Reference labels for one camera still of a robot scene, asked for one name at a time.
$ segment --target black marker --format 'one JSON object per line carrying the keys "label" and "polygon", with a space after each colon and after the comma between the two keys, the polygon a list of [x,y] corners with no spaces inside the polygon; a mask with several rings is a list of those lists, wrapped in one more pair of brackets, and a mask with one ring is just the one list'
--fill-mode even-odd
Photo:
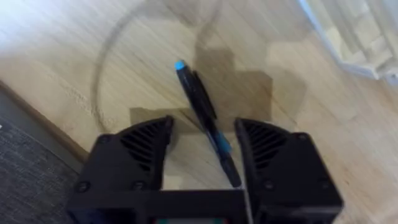
{"label": "black marker", "polygon": [[239,177],[232,157],[229,154],[231,146],[223,133],[219,132],[215,125],[215,119],[217,119],[217,116],[205,87],[196,72],[192,72],[184,61],[180,60],[176,62],[175,69],[184,92],[187,95],[202,128],[206,132],[206,135],[210,140],[211,145],[220,160],[220,164],[231,182],[231,185],[234,188],[241,188],[241,178]]}

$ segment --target wooden floor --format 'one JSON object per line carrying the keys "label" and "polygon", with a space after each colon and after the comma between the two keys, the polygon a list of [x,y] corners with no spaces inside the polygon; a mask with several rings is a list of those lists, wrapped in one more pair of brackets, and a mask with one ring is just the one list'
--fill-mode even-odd
{"label": "wooden floor", "polygon": [[191,121],[178,59],[200,72],[237,163],[237,116],[306,131],[345,200],[337,223],[398,223],[397,87],[342,72],[296,1],[0,3],[0,81],[84,150],[172,114],[165,188],[228,188]]}

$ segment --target blue marker cap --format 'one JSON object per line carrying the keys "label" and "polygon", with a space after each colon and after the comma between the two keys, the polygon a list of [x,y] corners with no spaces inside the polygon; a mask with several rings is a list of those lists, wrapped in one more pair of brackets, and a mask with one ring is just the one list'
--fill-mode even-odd
{"label": "blue marker cap", "polygon": [[178,62],[176,62],[175,64],[174,64],[174,68],[176,69],[176,70],[181,70],[181,69],[183,69],[183,68],[185,68],[185,62],[183,61],[183,60],[179,60]]}

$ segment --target gray carpet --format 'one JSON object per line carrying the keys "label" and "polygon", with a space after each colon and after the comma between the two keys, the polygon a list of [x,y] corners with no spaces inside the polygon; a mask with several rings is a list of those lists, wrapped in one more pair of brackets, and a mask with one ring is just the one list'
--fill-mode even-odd
{"label": "gray carpet", "polygon": [[0,119],[0,223],[70,223],[65,204],[78,174]]}

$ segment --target marker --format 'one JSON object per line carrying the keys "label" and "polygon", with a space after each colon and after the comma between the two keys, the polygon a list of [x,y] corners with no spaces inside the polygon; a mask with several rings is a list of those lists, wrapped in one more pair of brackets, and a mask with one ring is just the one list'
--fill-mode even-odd
{"label": "marker", "polygon": [[174,64],[178,79],[187,95],[203,130],[218,156],[221,167],[234,188],[241,189],[242,181],[229,152],[231,146],[215,125],[216,115],[205,87],[183,60]]}

